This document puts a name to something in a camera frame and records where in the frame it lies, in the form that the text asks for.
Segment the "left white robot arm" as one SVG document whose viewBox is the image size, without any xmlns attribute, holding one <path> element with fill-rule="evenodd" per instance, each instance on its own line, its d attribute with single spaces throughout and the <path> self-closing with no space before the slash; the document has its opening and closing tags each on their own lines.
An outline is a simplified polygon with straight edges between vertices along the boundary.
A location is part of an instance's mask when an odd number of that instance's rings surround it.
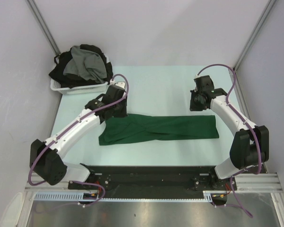
<svg viewBox="0 0 284 227">
<path fill-rule="evenodd" d="M 126 117 L 128 87 L 113 82 L 106 93 L 89 101 L 76 119 L 45 141 L 35 140 L 30 147 L 30 173 L 43 183 L 56 185 L 61 181 L 78 181 L 85 188 L 94 186 L 95 177 L 87 165 L 63 161 L 67 152 L 91 129 L 112 117 Z"/>
</svg>

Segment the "green t shirt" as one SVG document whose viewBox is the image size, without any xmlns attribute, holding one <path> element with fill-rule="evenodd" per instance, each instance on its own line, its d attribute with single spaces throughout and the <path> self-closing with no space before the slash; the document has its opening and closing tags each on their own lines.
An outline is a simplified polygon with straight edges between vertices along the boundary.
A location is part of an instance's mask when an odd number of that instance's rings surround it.
<svg viewBox="0 0 284 227">
<path fill-rule="evenodd" d="M 101 146 L 133 144 L 152 140 L 218 139 L 214 115 L 147 116 L 129 114 L 111 118 L 99 136 Z"/>
</svg>

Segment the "black t shirt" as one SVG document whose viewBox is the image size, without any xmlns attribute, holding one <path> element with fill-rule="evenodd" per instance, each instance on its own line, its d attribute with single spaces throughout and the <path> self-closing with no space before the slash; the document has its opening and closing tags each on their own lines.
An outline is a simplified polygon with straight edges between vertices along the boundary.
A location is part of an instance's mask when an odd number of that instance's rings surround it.
<svg viewBox="0 0 284 227">
<path fill-rule="evenodd" d="M 88 44 L 81 44 L 81 48 L 89 50 L 99 50 L 101 51 L 100 48 L 94 45 L 88 45 Z M 110 79 L 113 76 L 113 69 L 112 69 L 112 64 L 109 61 L 108 57 L 107 58 L 107 64 L 106 64 L 106 71 L 107 71 L 107 78 L 105 79 L 105 82 L 109 82 Z M 71 49 L 67 52 L 63 52 L 60 55 L 57 55 L 54 57 L 54 62 L 56 64 L 55 68 L 49 73 L 49 76 L 51 79 L 59 82 L 61 84 L 61 87 L 81 87 L 81 86 L 89 86 L 89 85 L 98 85 L 99 83 L 93 82 L 91 80 L 84 81 L 83 79 L 78 79 L 79 77 L 75 76 L 72 78 L 69 78 L 67 76 L 63 75 L 63 70 L 66 66 L 66 64 L 72 59 L 71 57 Z"/>
</svg>

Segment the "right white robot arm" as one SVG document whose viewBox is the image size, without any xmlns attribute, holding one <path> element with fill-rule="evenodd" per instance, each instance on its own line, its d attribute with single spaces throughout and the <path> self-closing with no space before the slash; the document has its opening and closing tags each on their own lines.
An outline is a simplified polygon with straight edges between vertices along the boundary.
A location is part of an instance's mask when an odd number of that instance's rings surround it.
<svg viewBox="0 0 284 227">
<path fill-rule="evenodd" d="M 251 167 L 261 167 L 269 160 L 269 130 L 258 126 L 244 116 L 228 100 L 222 88 L 215 88 L 209 75 L 195 76 L 195 89 L 191 90 L 190 110 L 210 109 L 216 113 L 233 134 L 230 157 L 214 168 L 209 185 L 219 190 L 226 179 Z"/>
</svg>

